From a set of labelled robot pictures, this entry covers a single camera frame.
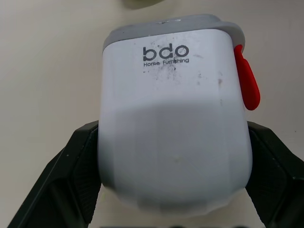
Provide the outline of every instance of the white background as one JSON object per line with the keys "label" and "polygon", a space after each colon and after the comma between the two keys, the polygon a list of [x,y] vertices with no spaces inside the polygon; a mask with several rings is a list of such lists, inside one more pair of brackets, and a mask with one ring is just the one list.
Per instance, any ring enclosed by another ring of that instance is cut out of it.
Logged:
{"label": "white background", "polygon": [[[122,25],[200,13],[237,23],[262,94],[247,119],[304,159],[303,9],[301,0],[165,0],[137,10],[121,0],[0,0],[0,227],[72,132],[98,119],[103,42]],[[107,191],[91,227],[173,224],[262,227],[245,192],[206,217],[174,219],[126,209]]]}

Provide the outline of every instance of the red latch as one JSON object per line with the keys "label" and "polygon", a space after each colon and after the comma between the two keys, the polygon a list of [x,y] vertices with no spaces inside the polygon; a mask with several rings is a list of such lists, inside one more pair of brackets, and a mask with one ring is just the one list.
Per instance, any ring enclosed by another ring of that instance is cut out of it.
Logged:
{"label": "red latch", "polygon": [[242,45],[237,45],[234,48],[234,56],[236,58],[237,73],[245,107],[250,111],[255,110],[260,104],[261,95],[250,65],[243,58]]}

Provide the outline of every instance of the scuff mark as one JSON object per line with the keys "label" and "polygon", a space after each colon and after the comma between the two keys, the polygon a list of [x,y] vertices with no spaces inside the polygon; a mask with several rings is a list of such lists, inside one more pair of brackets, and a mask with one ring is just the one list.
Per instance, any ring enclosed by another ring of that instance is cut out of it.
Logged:
{"label": "scuff mark", "polygon": [[218,86],[220,87],[222,85],[222,83],[223,83],[223,80],[219,78],[219,80],[218,80]]}
{"label": "scuff mark", "polygon": [[167,21],[162,21],[162,22],[157,22],[157,24],[164,24],[164,23],[167,23],[167,22],[169,22],[169,20],[167,20]]}
{"label": "scuff mark", "polygon": [[204,57],[203,56],[201,56],[201,55],[198,55],[198,54],[195,54],[195,55],[193,55],[194,57],[197,57],[197,58],[201,58],[201,59],[203,59]]}

